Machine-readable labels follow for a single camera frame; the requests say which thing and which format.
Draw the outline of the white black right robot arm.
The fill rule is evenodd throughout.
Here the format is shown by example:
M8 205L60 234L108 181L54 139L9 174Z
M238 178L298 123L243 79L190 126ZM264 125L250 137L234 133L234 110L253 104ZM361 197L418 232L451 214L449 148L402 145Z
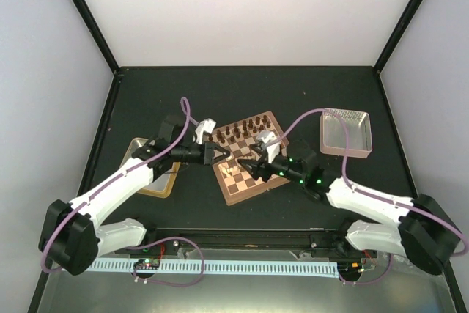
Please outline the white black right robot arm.
M297 183L311 198L337 209L357 213L369 221L354 221L335 235L337 254L348 257L363 250L407 258L418 269L440 275L454 255L460 239L457 227L435 199L394 196L352 183L320 167L317 154L304 141L264 150L250 146L257 158L240 158L238 164L254 180L278 176Z

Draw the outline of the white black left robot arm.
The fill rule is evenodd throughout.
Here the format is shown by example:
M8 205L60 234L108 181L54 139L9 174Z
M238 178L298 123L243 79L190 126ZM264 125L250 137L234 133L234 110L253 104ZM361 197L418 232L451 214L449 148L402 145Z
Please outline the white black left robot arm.
M69 202L57 199L50 204L39 243L42 270L51 272L46 265L50 260L76 276L98 257L116 250L136 248L142 254L152 252L158 237L140 221L104 221L137 191L168 172L174 163L211 166L227 159L227 149L204 139L215 125L214 120L204 119L191 128L189 119L168 116L159 132L102 183Z

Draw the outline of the light chess pieces pile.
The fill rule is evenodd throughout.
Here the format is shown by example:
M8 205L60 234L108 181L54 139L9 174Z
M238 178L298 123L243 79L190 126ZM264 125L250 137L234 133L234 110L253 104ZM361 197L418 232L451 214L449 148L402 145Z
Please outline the light chess pieces pile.
M240 173L240 167L235 159L219 163L218 168L223 178L234 177L236 174Z

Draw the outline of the dark chess pieces row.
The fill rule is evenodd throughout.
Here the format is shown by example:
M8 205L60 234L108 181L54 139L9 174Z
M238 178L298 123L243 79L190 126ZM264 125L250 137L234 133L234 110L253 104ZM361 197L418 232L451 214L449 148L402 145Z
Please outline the dark chess pieces row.
M257 114L223 127L218 127L209 136L209 140L219 144L234 144L246 139L255 139L264 130L276 131L271 114Z

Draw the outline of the wooden chess board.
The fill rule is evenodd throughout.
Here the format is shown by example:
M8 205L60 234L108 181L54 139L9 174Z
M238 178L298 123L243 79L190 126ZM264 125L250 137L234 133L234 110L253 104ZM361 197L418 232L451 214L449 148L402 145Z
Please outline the wooden chess board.
M283 133L283 130L281 129L281 126L277 122L277 119L275 118L273 112L266 111L260 114L264 114L264 113L272 115L273 122L276 128L276 131L273 131L273 132L277 136L280 136ZM211 134L205 136L204 139L207 141L210 141L209 136ZM221 147L230 149L231 155L224 161L229 161L231 159L235 159L237 161L238 158L254 159L254 160L259 159L259 154L254 152L250 148L250 146L254 144L255 142L256 142L256 138L246 139L245 141L241 141L241 142L234 143L234 144L219 144L217 142L215 143ZM218 164L224 161L220 161L220 162L213 164L213 171L215 172L215 176L217 178L218 184L220 185L221 192L224 195L224 199L228 206L250 199L251 197L260 195L266 191L285 185L289 182L287 179L284 179L278 176L272 176L267 182L263 182L261 179L255 180L239 164L238 164L240 167L239 174L236 174L234 177L223 178L218 168Z

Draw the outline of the metal tray yellow rim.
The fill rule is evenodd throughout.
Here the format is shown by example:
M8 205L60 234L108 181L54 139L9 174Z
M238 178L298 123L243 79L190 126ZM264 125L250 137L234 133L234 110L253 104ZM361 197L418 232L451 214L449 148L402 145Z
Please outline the metal tray yellow rim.
M129 158L132 158L132 154L139 147L142 147L147 141L145 138L134 138L124 154L120 167L122 167ZM172 164L170 170L162 174L156 181L153 183L141 188L137 191L138 194L145 196L153 196L161 199L169 197L171 194L172 188L174 186L175 180L177 178L177 173L180 170L181 163L176 162Z

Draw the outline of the pink plastic bin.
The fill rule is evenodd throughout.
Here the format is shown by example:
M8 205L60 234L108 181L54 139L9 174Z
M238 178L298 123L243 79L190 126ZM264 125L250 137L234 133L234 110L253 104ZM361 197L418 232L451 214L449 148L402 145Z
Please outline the pink plastic bin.
M327 108L320 118L320 151L326 155L368 158L373 150L369 113Z

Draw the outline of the black mounting rail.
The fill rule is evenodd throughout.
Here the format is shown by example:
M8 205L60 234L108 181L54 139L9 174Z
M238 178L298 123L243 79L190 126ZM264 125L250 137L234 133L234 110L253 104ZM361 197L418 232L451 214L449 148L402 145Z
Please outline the black mounting rail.
M377 252L354 249L337 229L150 229L141 245L164 240L166 253L176 249L174 241L189 248L180 239L184 237L202 249L259 249L306 251L316 257L352 258Z

